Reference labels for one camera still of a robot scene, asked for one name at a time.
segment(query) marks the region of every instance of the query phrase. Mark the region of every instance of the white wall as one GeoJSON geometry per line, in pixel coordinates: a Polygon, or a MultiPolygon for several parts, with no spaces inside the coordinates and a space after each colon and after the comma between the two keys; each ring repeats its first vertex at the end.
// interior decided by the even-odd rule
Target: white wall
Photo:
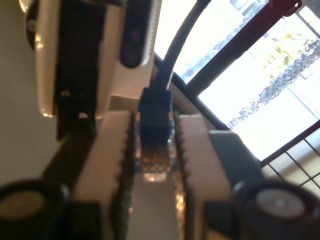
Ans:
{"type": "Polygon", "coordinates": [[[38,176],[56,151],[55,123],[37,108],[34,53],[18,0],[0,0],[0,184],[38,176]]]}

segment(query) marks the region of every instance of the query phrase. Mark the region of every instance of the black cable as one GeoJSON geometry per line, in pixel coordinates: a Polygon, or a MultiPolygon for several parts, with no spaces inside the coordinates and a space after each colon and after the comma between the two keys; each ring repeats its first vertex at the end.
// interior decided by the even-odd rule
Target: black cable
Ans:
{"type": "Polygon", "coordinates": [[[167,86],[171,81],[175,63],[187,40],[187,37],[196,21],[210,2],[211,0],[197,0],[188,16],[180,26],[178,32],[174,36],[174,39],[172,40],[172,43],[158,69],[155,78],[150,83],[151,88],[167,89],[167,86]]]}

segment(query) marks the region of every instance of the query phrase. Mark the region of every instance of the black cable jacket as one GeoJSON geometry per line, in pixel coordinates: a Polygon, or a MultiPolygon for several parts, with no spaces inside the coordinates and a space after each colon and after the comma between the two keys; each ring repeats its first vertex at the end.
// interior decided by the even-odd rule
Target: black cable jacket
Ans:
{"type": "Polygon", "coordinates": [[[211,0],[198,0],[194,4],[193,8],[183,21],[174,39],[172,40],[164,60],[160,65],[158,73],[156,74],[154,80],[151,81],[151,88],[166,89],[168,87],[171,81],[175,63],[187,40],[187,37],[196,21],[210,2],[211,0]]]}

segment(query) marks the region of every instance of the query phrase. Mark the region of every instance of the window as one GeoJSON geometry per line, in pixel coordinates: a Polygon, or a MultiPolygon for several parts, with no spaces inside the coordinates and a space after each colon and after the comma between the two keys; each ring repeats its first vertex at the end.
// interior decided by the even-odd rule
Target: window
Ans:
{"type": "MultiPolygon", "coordinates": [[[[155,52],[163,59],[196,0],[163,0],[155,52]]],[[[189,82],[268,0],[212,0],[193,27],[174,71],[189,82]]]]}
{"type": "Polygon", "coordinates": [[[262,171],[272,180],[298,185],[320,198],[320,129],[271,161],[262,171]]]}
{"type": "Polygon", "coordinates": [[[199,99],[263,160],[320,119],[319,58],[319,38],[294,14],[275,24],[199,99]]]}

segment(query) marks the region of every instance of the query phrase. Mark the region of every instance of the white plastic part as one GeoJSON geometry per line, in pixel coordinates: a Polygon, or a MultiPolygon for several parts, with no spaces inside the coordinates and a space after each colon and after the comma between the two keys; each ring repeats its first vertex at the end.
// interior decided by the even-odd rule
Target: white plastic part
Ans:
{"type": "Polygon", "coordinates": [[[119,58],[125,9],[108,5],[104,20],[103,39],[99,53],[99,79],[97,84],[96,117],[100,118],[109,108],[110,95],[119,58]]]}
{"type": "Polygon", "coordinates": [[[72,193],[76,202],[100,204],[104,239],[112,239],[108,212],[119,187],[130,120],[128,111],[105,114],[72,193]]]}
{"type": "MultiPolygon", "coordinates": [[[[99,50],[96,117],[108,110],[110,96],[139,99],[152,78],[154,45],[162,0],[153,0],[146,34],[144,62],[136,68],[124,67],[119,61],[126,9],[108,5],[103,39],[99,50]]],[[[40,113],[54,114],[56,63],[59,49],[60,1],[41,0],[35,37],[37,100],[40,113]]]]}
{"type": "Polygon", "coordinates": [[[35,34],[37,102],[40,113],[53,115],[60,1],[41,0],[35,34]]]}
{"type": "Polygon", "coordinates": [[[139,99],[143,88],[149,86],[154,68],[154,46],[162,0],[153,0],[144,49],[144,62],[138,67],[124,67],[120,61],[115,64],[115,75],[110,95],[139,99]]]}
{"type": "MultiPolygon", "coordinates": [[[[204,224],[204,203],[230,201],[232,189],[202,117],[181,115],[179,127],[184,150],[182,157],[188,174],[186,183],[194,199],[193,239],[200,240],[204,224]]],[[[219,240],[210,237],[219,235],[214,232],[214,230],[208,231],[206,240],[219,240]]]]}

